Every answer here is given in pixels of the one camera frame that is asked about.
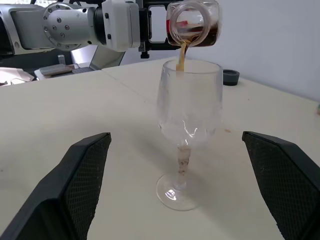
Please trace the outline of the brown flat stack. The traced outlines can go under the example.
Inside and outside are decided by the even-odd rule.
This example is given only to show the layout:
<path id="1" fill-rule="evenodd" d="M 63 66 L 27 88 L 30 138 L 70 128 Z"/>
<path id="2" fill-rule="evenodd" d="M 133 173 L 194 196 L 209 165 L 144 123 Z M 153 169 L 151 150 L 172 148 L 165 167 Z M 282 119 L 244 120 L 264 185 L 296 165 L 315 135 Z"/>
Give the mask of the brown flat stack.
<path id="1" fill-rule="evenodd" d="M 51 66 L 46 66 L 39 68 L 34 71 L 34 74 L 39 79 L 52 78 L 60 75 L 65 75 L 71 73 L 78 66 L 74 64 L 65 65 L 65 64 L 56 64 Z"/>

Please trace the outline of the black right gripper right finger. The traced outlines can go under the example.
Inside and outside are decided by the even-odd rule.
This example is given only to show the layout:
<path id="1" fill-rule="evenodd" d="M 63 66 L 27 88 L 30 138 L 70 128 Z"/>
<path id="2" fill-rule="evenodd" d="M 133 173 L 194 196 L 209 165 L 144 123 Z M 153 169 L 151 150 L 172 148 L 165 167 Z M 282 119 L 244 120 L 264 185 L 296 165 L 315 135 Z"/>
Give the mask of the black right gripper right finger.
<path id="1" fill-rule="evenodd" d="M 320 240 L 320 167 L 296 144 L 242 134 L 260 194 L 285 240 Z"/>

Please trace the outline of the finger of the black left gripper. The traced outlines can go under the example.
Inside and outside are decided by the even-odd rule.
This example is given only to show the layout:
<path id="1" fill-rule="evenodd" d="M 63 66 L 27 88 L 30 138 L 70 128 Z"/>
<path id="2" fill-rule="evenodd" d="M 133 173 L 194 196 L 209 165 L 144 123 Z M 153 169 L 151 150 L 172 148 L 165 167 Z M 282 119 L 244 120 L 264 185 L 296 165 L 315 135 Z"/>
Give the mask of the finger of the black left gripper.
<path id="1" fill-rule="evenodd" d="M 164 6 L 167 7 L 173 0 L 149 0 L 149 6 Z"/>
<path id="2" fill-rule="evenodd" d="M 179 49 L 179 46 L 171 45 L 168 41 L 165 42 L 152 42 L 151 50 L 152 51 L 174 51 Z"/>

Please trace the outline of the clear bottle with brown drink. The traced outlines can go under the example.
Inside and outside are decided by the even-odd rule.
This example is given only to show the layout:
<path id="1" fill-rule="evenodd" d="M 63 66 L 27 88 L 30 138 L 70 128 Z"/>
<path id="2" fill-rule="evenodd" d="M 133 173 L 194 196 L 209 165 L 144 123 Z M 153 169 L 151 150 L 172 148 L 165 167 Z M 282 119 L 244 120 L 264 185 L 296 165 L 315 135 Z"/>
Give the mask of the clear bottle with brown drink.
<path id="1" fill-rule="evenodd" d="M 170 3 L 166 12 L 169 44 L 189 41 L 191 47 L 208 47 L 220 36 L 222 11 L 216 0 L 184 0 Z"/>

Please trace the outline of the black round lid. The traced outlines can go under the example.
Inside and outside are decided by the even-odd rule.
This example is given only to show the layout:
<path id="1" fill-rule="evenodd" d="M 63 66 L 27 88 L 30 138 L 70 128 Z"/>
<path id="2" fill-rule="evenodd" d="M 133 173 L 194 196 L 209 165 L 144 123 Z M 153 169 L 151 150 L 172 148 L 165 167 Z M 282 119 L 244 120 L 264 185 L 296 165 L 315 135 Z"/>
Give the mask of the black round lid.
<path id="1" fill-rule="evenodd" d="M 223 84 L 225 86 L 236 86 L 239 82 L 240 73 L 232 69 L 223 70 Z"/>

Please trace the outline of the clear wine glass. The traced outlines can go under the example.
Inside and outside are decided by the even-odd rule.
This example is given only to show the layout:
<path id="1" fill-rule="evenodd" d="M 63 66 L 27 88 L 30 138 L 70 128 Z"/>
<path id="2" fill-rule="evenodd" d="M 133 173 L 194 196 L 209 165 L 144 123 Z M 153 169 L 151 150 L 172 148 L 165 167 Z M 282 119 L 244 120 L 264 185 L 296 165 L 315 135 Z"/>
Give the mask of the clear wine glass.
<path id="1" fill-rule="evenodd" d="M 162 66 L 157 94 L 158 125 L 164 137 L 177 147 L 177 172 L 156 183 L 158 199 L 176 211 L 190 211 L 201 188 L 189 174 L 195 147 L 214 135 L 222 115 L 223 71 L 209 61 L 187 59 L 179 70 L 175 60 Z"/>

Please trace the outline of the dark grey laptop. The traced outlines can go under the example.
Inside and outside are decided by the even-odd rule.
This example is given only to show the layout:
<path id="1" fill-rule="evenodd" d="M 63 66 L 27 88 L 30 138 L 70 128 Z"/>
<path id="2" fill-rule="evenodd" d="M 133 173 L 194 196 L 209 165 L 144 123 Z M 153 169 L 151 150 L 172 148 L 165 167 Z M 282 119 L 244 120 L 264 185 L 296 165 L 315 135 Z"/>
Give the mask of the dark grey laptop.
<path id="1" fill-rule="evenodd" d="M 117 52 L 99 45 L 88 45 L 73 50 L 71 55 L 76 65 L 72 73 L 80 74 L 119 66 L 125 52 Z"/>

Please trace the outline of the crumpled beige paper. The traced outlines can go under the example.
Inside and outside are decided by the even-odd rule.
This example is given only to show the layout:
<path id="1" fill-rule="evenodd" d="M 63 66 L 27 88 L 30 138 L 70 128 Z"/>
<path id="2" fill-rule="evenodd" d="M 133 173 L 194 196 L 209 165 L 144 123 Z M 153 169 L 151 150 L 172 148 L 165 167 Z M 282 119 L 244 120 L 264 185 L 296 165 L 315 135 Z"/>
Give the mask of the crumpled beige paper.
<path id="1" fill-rule="evenodd" d="M 0 67 L 0 87 L 31 82 L 35 77 L 21 68 Z"/>

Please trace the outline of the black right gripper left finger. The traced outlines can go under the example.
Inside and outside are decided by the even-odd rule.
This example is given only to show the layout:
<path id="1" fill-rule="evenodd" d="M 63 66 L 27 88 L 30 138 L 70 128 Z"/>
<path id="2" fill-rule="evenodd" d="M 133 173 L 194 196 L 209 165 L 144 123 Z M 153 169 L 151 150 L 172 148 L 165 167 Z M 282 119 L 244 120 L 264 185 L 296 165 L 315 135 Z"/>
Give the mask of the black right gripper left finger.
<path id="1" fill-rule="evenodd" d="M 0 240 L 87 240 L 101 193 L 109 132 L 69 147 L 34 188 Z"/>

